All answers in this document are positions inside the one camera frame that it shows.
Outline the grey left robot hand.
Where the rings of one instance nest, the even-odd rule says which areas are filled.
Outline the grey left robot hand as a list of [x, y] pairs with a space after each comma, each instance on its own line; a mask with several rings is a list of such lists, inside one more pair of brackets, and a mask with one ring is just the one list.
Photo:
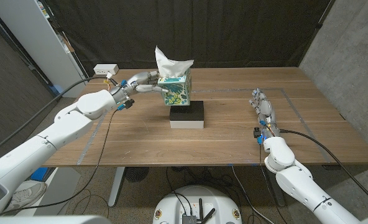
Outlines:
[[169, 90], [158, 86], [159, 72], [140, 72], [128, 79], [125, 85], [121, 85], [127, 96], [136, 93], [147, 93], [152, 91], [168, 93]]

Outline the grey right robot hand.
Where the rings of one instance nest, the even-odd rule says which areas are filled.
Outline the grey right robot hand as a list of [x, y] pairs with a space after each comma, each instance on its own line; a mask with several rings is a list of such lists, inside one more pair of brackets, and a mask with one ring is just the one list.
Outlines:
[[262, 130], [266, 132], [266, 135], [268, 137], [279, 136], [280, 130], [276, 124], [275, 110], [270, 100], [260, 88], [252, 91], [252, 99], [249, 100], [249, 103], [255, 110], [258, 121], [262, 126]]

